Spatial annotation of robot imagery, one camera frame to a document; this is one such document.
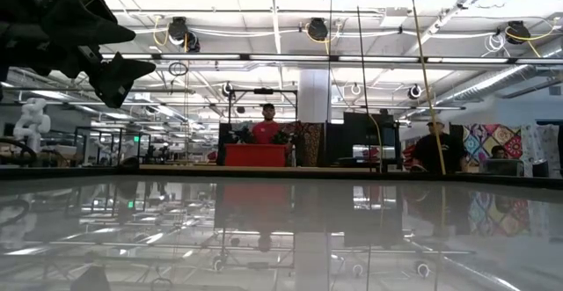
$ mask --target ceiling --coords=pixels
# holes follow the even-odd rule
[[[504,30],[509,20],[522,20],[533,36],[550,35],[534,41],[536,47],[550,43],[560,36],[557,18],[563,16],[563,0],[416,0],[420,31],[424,33],[430,26],[438,24],[439,31],[432,37],[423,39],[425,56],[445,57],[535,57],[530,47],[505,44],[495,50],[491,43],[491,33],[497,28]],[[456,3],[465,3],[459,10]],[[190,29],[201,43],[202,53],[222,54],[274,54],[274,55],[419,55],[416,25],[411,0],[106,0],[110,9],[124,25],[137,32],[135,40],[102,47],[102,53],[178,53],[183,48],[165,40],[166,25],[174,16],[185,16]],[[358,21],[357,12],[361,13]],[[311,18],[323,18],[333,31],[333,40],[326,44],[311,41],[306,32],[299,32]],[[143,96],[145,100],[164,103],[224,103],[222,86],[229,82],[235,88],[252,89],[267,87],[273,89],[296,90],[300,71],[309,66],[300,63],[252,63],[226,61],[180,61],[189,63],[190,72],[185,76],[172,76],[167,70],[173,61],[155,62],[159,72],[144,76],[135,81],[134,88],[152,92]],[[362,88],[365,75],[368,103],[380,105],[418,105],[425,99],[409,100],[406,90],[418,84],[424,87],[424,76],[420,66],[408,69],[396,68],[392,63],[375,68],[361,68],[353,65],[324,63],[320,68],[331,69],[331,81],[339,88],[333,92],[341,95],[335,103],[341,105],[365,104],[363,94],[351,92],[355,85]],[[482,74],[486,69],[452,65],[450,69],[428,66],[427,76],[430,90],[436,96],[456,88],[458,85]],[[59,72],[53,72],[51,81],[35,82],[32,85],[55,87],[90,88],[87,81],[72,81]],[[12,85],[30,86],[27,78],[14,77]],[[184,94],[184,89],[194,90],[195,94]],[[93,93],[77,96],[69,93],[75,100],[97,100]],[[245,114],[235,114],[239,118],[259,118],[260,104],[272,102],[281,105],[283,118],[294,118],[295,109],[289,102],[294,98],[280,94],[259,96],[246,94],[240,103],[252,104]],[[137,119],[150,120],[141,108],[133,110],[123,106],[123,112]],[[93,107],[107,112],[104,107]],[[346,108],[335,108],[333,119],[341,119]],[[219,111],[208,106],[176,107],[190,119],[207,123],[225,120]],[[112,120],[106,116],[94,116],[98,120]]]

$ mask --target person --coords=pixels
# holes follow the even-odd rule
[[[438,134],[446,173],[466,171],[466,151],[463,143],[443,132],[443,122],[441,120],[436,119],[436,127],[430,121],[428,123],[428,130],[430,134],[422,137],[414,147],[413,165],[422,166],[431,173],[442,174],[440,154],[436,146],[436,134]]]
[[[280,125],[274,121],[274,105],[270,103],[264,104],[262,116],[264,116],[264,120],[252,128],[252,135],[256,143],[269,144],[272,143],[274,136],[280,130]]]
[[[504,150],[504,147],[501,145],[496,145],[491,149],[491,159],[506,159],[507,152]]]

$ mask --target reflective floor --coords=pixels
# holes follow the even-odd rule
[[[563,289],[556,191],[119,176],[3,193],[0,290]]]

